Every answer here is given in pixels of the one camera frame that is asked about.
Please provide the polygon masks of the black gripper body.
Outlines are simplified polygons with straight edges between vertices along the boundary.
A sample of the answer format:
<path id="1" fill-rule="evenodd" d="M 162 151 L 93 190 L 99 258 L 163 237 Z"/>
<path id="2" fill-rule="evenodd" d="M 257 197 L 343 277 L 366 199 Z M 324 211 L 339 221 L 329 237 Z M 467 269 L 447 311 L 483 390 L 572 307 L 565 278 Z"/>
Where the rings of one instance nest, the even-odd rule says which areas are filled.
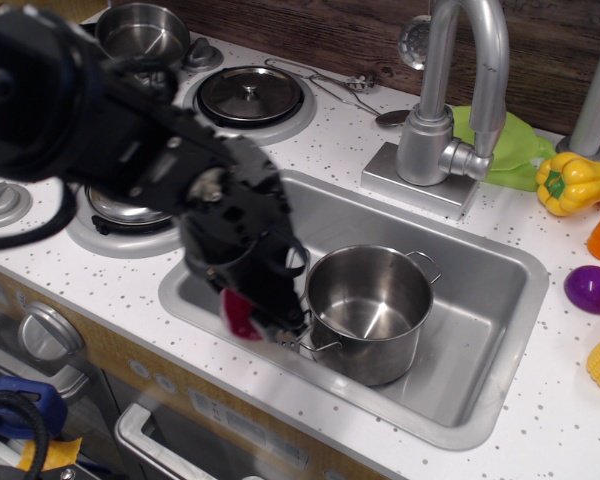
<path id="1" fill-rule="evenodd" d="M 293 318 L 301 307 L 294 288 L 300 268 L 286 266 L 295 237 L 276 166 L 245 138 L 192 145 L 196 175 L 183 197 L 178 226 L 191 271 L 237 294 L 292 292 Z"/>

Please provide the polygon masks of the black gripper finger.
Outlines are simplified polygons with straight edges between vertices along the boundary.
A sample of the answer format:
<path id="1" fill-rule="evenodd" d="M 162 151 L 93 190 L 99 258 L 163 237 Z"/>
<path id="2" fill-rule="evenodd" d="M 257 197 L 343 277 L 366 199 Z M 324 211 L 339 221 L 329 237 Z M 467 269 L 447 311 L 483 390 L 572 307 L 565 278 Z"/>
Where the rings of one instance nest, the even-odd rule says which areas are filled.
<path id="1" fill-rule="evenodd" d="M 239 293 L 245 304 L 247 321 L 259 335 L 276 335 L 293 331 L 293 293 L 265 292 L 263 295 Z"/>
<path id="2" fill-rule="evenodd" d="M 311 327 L 311 314 L 308 310 L 299 312 L 294 316 L 289 327 L 281 333 L 283 340 L 299 340 Z"/>

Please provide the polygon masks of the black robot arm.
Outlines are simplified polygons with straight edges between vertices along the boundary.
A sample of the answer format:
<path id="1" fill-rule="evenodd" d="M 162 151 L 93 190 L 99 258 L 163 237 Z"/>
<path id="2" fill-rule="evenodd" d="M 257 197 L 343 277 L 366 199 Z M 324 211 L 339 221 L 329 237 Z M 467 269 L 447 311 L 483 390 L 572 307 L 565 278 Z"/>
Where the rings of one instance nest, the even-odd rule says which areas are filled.
<path id="1" fill-rule="evenodd" d="M 163 62 L 111 59 L 79 26 L 32 6 L 0 10 L 0 177 L 51 177 L 172 216 L 191 272 L 300 333 L 295 238 L 279 173 L 172 103 Z"/>

